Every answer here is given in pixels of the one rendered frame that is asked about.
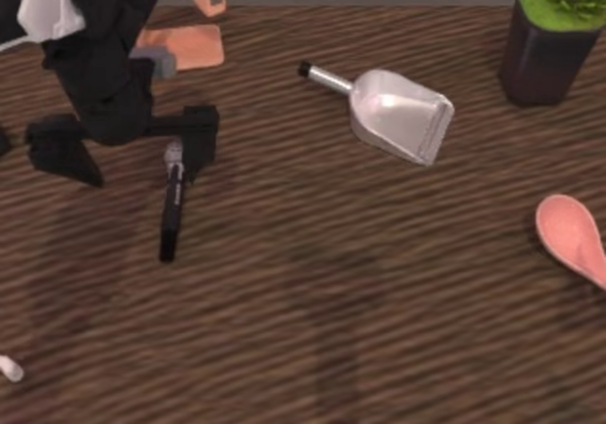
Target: black pot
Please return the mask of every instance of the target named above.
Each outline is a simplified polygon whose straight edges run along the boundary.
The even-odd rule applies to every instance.
[[[5,134],[4,130],[0,128],[0,156],[4,156],[10,151],[10,148],[9,137]]]
[[[499,79],[516,105],[556,105],[568,90],[601,29],[554,32],[532,24],[515,0]]]

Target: brown floor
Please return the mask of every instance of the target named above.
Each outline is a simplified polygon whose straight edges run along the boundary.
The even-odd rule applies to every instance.
[[[600,424],[606,298],[531,235],[575,195],[606,226],[606,44],[569,100],[505,103],[507,9],[237,9],[226,64],[159,82],[216,103],[220,155],[156,260],[164,140],[91,147],[99,191],[30,169],[26,122],[64,110],[40,53],[0,56],[2,424]],[[156,22],[187,23],[164,9]],[[388,67],[457,108],[437,163],[356,141],[296,75]]]

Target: scoop handle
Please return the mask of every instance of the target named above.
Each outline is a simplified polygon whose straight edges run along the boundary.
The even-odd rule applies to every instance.
[[[325,71],[309,62],[301,62],[299,64],[298,74],[345,96],[349,96],[353,88],[353,83],[350,81],[341,79],[339,76],[335,76],[331,72]]]

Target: metal scoop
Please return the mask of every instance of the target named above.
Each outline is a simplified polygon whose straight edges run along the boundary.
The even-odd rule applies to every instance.
[[[349,97],[350,127],[363,142],[423,166],[436,161],[455,114],[445,96],[380,69],[353,83],[308,62],[299,64],[298,73]]]

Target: pink spoon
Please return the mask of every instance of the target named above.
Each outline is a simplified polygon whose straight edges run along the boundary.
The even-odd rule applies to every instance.
[[[589,209],[567,195],[550,195],[537,208],[537,232],[559,262],[606,290],[606,255]]]

